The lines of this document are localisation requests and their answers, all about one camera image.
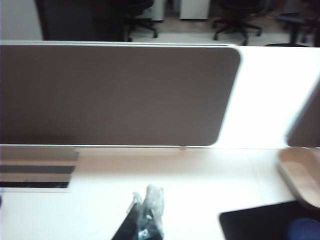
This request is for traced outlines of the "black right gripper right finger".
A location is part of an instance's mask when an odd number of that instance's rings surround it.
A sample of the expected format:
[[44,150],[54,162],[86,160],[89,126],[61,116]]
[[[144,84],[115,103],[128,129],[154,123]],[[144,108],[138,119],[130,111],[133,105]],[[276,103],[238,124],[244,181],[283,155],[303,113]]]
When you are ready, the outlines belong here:
[[163,240],[162,216],[165,200],[162,187],[148,185],[137,219],[136,236],[138,240]]

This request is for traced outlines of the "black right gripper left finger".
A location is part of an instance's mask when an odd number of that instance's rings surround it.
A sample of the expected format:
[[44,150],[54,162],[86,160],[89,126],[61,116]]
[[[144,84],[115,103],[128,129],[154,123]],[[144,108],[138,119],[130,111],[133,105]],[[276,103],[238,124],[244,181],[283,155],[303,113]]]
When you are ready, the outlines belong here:
[[142,197],[133,192],[133,198],[127,209],[127,216],[112,237],[112,240],[136,240],[138,238],[138,219],[141,213]]

